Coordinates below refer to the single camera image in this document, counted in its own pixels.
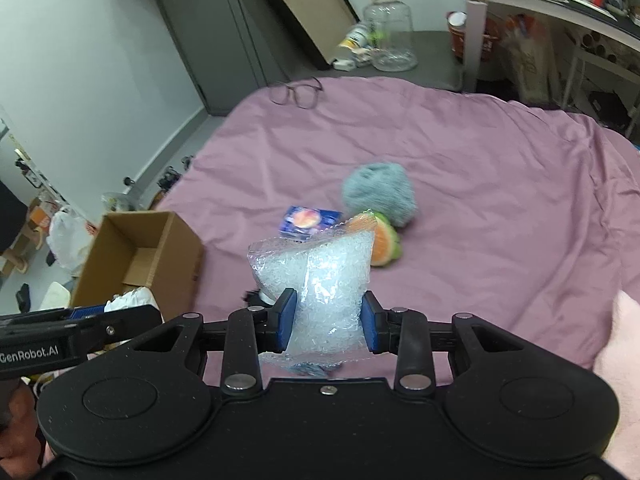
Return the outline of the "person's left hand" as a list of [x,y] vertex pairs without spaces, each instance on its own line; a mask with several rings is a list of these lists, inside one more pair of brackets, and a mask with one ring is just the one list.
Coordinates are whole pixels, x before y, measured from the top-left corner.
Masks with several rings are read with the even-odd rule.
[[1,469],[11,479],[32,478],[40,469],[35,398],[21,382],[9,402],[11,420],[1,433]]

